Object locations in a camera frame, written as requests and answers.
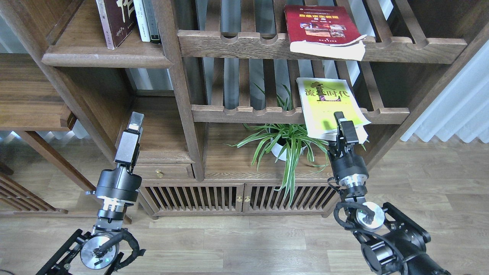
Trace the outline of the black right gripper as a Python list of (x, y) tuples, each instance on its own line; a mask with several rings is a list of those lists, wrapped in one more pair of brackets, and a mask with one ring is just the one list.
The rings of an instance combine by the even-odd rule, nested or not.
[(342, 112), (334, 112), (337, 123), (337, 142), (329, 141), (328, 157), (330, 159), (335, 181), (341, 182), (348, 176), (360, 175), (361, 182), (369, 178), (363, 158), (354, 152), (353, 147), (359, 143), (353, 121), (346, 120)]

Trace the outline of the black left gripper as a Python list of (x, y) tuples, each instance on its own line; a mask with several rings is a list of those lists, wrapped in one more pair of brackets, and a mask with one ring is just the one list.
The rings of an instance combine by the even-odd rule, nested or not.
[(126, 130), (122, 132), (120, 143), (115, 155), (119, 167), (102, 170), (96, 190), (86, 191), (86, 195), (94, 194), (98, 198), (116, 198), (136, 202), (142, 177), (131, 174), (126, 168), (133, 168), (139, 155), (142, 122), (144, 115), (132, 112)]

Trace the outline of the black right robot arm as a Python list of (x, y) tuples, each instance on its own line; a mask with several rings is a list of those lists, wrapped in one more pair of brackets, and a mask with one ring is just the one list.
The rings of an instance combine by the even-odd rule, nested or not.
[(365, 199), (368, 171), (353, 150), (359, 143), (352, 121), (334, 113), (337, 136), (330, 142), (328, 157), (341, 201), (334, 218), (360, 242), (370, 269), (377, 275), (447, 275), (449, 272), (426, 254), (430, 234), (389, 202), (379, 206)]

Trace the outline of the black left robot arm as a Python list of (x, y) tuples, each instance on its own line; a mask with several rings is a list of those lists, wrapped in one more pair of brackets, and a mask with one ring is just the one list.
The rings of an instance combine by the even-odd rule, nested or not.
[(144, 249), (126, 228), (123, 219), (127, 207), (138, 198), (141, 176), (133, 173), (139, 155), (144, 115), (133, 112), (122, 133), (115, 156), (117, 167), (101, 172), (96, 190), (89, 191), (103, 200), (91, 233), (78, 229), (38, 271), (39, 275), (68, 275), (72, 260), (80, 255), (87, 268), (106, 269), (106, 274), (131, 264)]

